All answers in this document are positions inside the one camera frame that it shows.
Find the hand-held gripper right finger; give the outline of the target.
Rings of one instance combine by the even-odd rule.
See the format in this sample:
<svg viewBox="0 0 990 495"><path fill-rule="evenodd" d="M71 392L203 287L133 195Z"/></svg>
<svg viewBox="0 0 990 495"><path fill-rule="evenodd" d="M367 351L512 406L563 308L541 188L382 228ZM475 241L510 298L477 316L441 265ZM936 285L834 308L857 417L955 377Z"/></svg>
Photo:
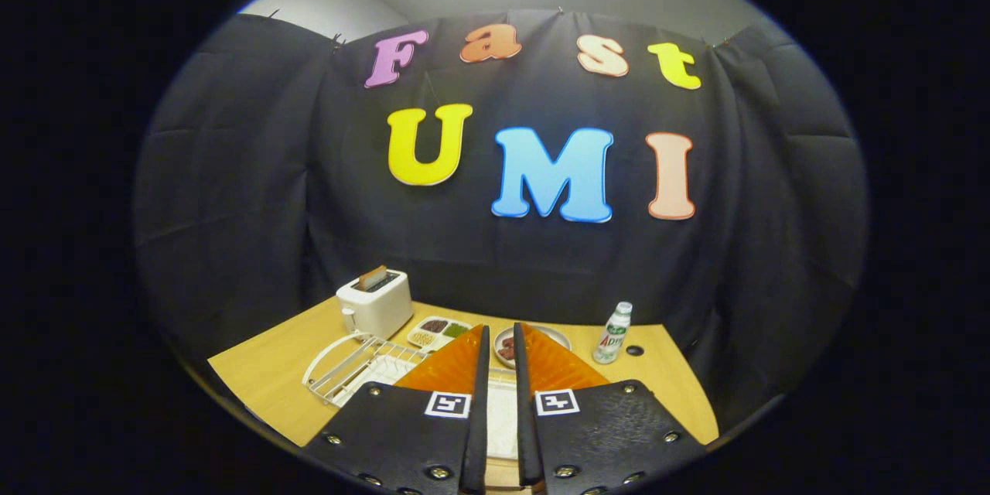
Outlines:
<svg viewBox="0 0 990 495"><path fill-rule="evenodd" d="M565 348L515 323L517 470L534 494L633 494L708 450L643 381L569 374Z"/></svg>

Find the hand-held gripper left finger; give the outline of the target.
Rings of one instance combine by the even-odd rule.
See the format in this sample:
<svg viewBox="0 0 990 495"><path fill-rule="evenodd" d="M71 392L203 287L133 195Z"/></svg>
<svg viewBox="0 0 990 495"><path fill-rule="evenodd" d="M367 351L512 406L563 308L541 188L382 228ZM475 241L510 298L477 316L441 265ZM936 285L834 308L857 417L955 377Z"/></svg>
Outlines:
<svg viewBox="0 0 990 495"><path fill-rule="evenodd" d="M303 459L370 494L482 494L490 329L474 326L393 384L367 381Z"/></svg>

